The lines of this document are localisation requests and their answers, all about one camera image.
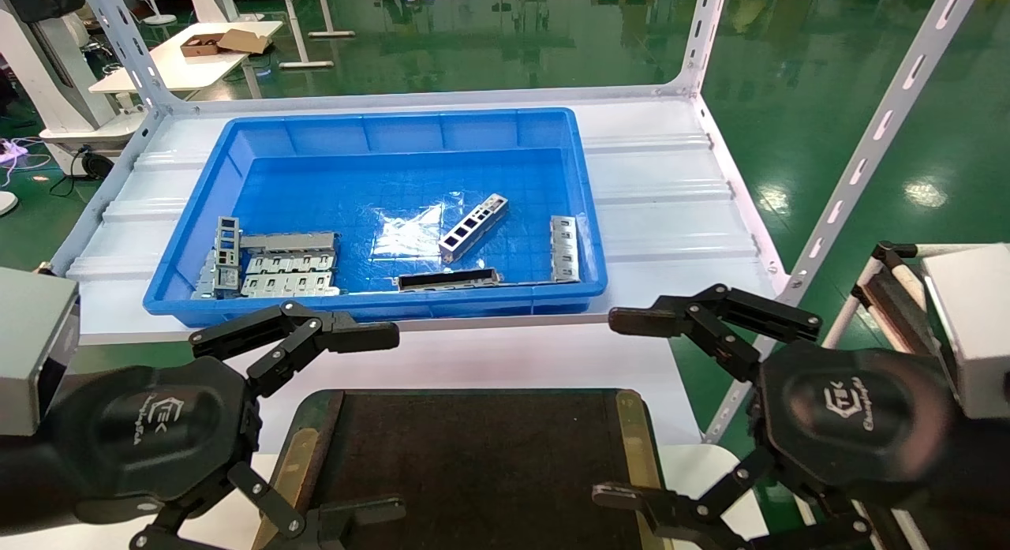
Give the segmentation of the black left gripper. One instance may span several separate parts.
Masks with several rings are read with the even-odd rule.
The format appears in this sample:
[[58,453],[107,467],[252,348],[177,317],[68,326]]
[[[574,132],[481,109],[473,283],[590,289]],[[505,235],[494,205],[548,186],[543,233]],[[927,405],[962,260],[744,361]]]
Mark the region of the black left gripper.
[[[58,402],[55,446],[86,500],[169,503],[196,496],[252,455],[262,425],[257,398],[280,391],[324,352],[392,350],[400,334],[390,321],[358,323],[342,310],[285,301],[195,331],[189,342],[199,359],[101,373]],[[270,349],[246,378],[221,362],[261,346]],[[346,549],[357,527],[406,515],[397,496],[328,503],[302,515],[248,463],[232,466],[227,478],[277,529],[267,549]],[[187,508],[164,507],[130,548],[215,549],[179,536],[189,515]]]

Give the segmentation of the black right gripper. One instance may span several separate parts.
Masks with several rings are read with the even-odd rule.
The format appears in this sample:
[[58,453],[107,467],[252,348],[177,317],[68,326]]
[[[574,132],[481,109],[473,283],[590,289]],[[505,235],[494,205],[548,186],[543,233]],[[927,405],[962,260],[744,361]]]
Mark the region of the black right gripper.
[[[685,337],[735,380],[758,388],[758,442],[765,448],[700,499],[627,483],[594,486],[593,503],[636,511],[659,538],[700,549],[868,543],[872,526],[843,496],[892,506],[926,496],[960,423],[955,396],[931,360],[815,346],[821,317],[743,289],[715,284],[693,296],[659,296],[649,308],[613,308],[608,326],[621,335]],[[739,328],[791,344],[760,366],[758,348],[737,335]],[[822,496],[825,520],[749,540],[733,531],[723,514],[772,474],[797,496]]]

